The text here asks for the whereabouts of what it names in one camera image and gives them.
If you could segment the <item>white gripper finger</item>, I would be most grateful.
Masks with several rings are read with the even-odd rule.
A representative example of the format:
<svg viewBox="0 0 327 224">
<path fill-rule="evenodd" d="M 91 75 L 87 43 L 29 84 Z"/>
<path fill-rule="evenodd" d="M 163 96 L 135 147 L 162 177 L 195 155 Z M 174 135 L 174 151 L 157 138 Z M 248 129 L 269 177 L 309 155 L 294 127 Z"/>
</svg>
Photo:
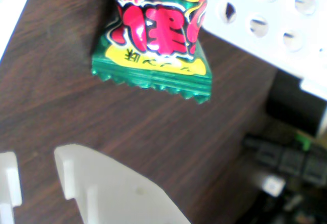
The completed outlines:
<svg viewBox="0 0 327 224">
<path fill-rule="evenodd" d="M 68 144 L 54 158 L 64 197 L 84 223 L 189 223 L 161 187 L 105 154 Z"/>
<path fill-rule="evenodd" d="M 16 154 L 1 153 L 1 223 L 15 223 L 13 209 L 21 206 L 22 192 Z"/>
</svg>

